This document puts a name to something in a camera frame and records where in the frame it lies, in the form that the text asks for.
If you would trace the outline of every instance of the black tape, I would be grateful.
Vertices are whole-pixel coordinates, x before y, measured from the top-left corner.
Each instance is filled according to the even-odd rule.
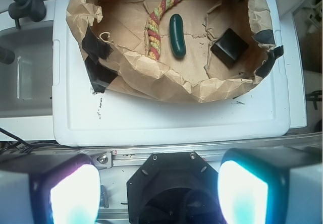
[[[275,44],[273,30],[263,30],[252,37],[255,41],[261,44]]]
[[[272,70],[276,59],[281,57],[284,54],[284,46],[276,47],[274,50],[271,50],[268,54],[267,61],[257,69],[256,75],[265,78]]]
[[[82,48],[94,62],[98,61],[99,58],[106,60],[113,51],[109,44],[99,40],[93,34],[90,26],[87,27],[85,37],[82,40]]]
[[[118,73],[103,66],[98,60],[99,58],[106,60],[113,50],[110,45],[99,40],[93,34],[90,26],[87,27],[82,48],[89,55],[85,60],[85,67],[93,90],[104,93],[109,84],[118,76]]]
[[[95,92],[104,93],[109,84],[118,76],[116,71],[106,68],[99,62],[94,62],[91,57],[86,58],[85,67]]]

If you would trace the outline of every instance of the scratch mark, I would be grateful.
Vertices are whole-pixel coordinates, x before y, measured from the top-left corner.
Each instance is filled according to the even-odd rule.
[[[102,108],[102,100],[103,100],[103,98],[101,98],[100,99],[100,105],[99,105],[99,109],[97,109],[97,115],[99,116],[99,120],[101,120],[101,113],[100,113],[100,110],[101,110],[101,108]]]
[[[245,105],[245,103],[242,103],[241,101],[236,101],[235,103],[231,103],[231,104],[242,104],[242,105]]]

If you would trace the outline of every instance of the white container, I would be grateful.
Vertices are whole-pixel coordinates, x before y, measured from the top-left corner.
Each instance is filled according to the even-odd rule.
[[[188,144],[281,136],[290,127],[284,58],[250,92],[203,104],[172,104],[106,90],[93,94],[76,40],[66,23],[69,0],[56,0],[53,29],[53,127],[70,146]],[[275,0],[275,41],[282,44]]]

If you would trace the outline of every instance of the crumpled paper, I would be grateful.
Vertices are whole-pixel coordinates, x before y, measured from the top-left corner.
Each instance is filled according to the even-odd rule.
[[[182,0],[165,13],[160,23],[161,56],[147,57],[147,18],[161,0],[70,0],[67,23],[82,48],[88,25],[111,47],[109,57],[97,63],[118,72],[107,87],[127,94],[167,102],[210,102],[240,96],[261,81],[256,70],[275,45],[258,43],[253,35],[272,30],[266,0]],[[171,53],[169,19],[180,14],[187,54]],[[210,47],[232,28],[249,44],[233,68],[228,69]]]

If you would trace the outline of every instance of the rope toy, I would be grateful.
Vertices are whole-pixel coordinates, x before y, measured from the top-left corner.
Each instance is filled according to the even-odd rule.
[[[148,18],[148,37],[149,37],[149,52],[148,56],[158,60],[160,57],[160,33],[159,24],[163,14],[171,7],[177,5],[181,0],[162,0]]]

